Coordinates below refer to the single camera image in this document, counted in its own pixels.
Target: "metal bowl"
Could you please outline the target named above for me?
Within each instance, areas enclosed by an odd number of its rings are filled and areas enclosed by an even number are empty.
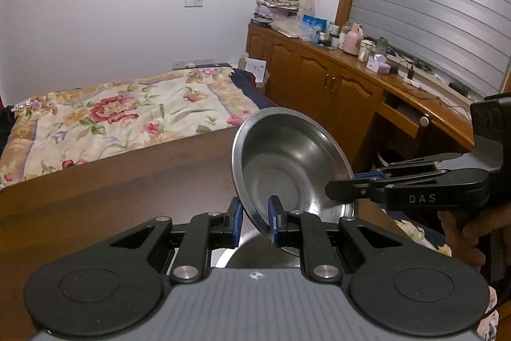
[[[247,118],[234,138],[232,169],[250,221],[268,239],[271,195],[286,211],[308,211],[327,222],[353,214],[353,204],[339,204],[324,192],[328,181],[353,177],[344,153],[322,126],[300,112],[272,107]]]
[[[300,258],[273,246],[256,229],[244,233],[235,249],[226,249],[215,267],[230,269],[272,269],[300,267]]]

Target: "metal screw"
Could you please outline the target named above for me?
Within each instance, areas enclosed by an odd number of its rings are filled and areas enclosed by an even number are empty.
[[[176,267],[172,273],[175,277],[188,280],[197,276],[199,274],[199,270],[196,267],[184,265]]]
[[[331,279],[339,274],[339,269],[332,265],[319,265],[314,268],[313,272],[323,279]]]

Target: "finger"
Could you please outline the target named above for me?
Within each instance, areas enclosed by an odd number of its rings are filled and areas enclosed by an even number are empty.
[[[452,248],[453,245],[464,244],[466,246],[476,246],[478,239],[467,239],[459,229],[456,218],[448,211],[439,212],[438,217],[444,229],[447,244]]]
[[[511,204],[487,208],[463,228],[463,235],[473,239],[510,224]]]
[[[474,247],[457,249],[453,252],[453,257],[473,267],[482,266],[486,262],[486,256],[483,252]]]
[[[456,225],[456,219],[454,218],[453,214],[449,211],[439,211],[437,214],[439,220],[442,223],[446,223],[448,225]]]

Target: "wooden cabinet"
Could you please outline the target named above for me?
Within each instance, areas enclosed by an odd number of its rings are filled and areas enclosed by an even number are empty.
[[[335,64],[309,51],[300,55],[300,81],[295,109],[323,125],[335,82]]]
[[[328,113],[323,126],[334,137],[353,164],[365,139],[383,89],[339,67],[332,83]]]
[[[266,95],[282,107],[296,109],[297,96],[300,93],[300,54],[291,43],[274,42],[271,53],[266,58],[266,68],[270,78],[266,85]]]
[[[266,95],[324,126],[353,163],[383,89],[321,52],[274,32],[250,27],[247,52],[267,61]]]
[[[264,36],[253,31],[248,33],[247,53],[250,58],[264,59],[268,46],[269,44]]]

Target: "human hand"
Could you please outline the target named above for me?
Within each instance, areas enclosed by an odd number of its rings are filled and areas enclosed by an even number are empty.
[[[446,244],[451,248],[452,257],[481,271],[481,266],[485,263],[486,257],[483,252],[475,247],[479,242],[479,236],[474,238],[469,235],[469,237],[466,237],[459,229],[456,218],[451,212],[439,211],[438,217],[444,229]]]
[[[504,240],[504,263],[511,265],[511,203],[487,208],[479,213],[463,228],[463,236],[473,241],[498,229],[502,229]]]

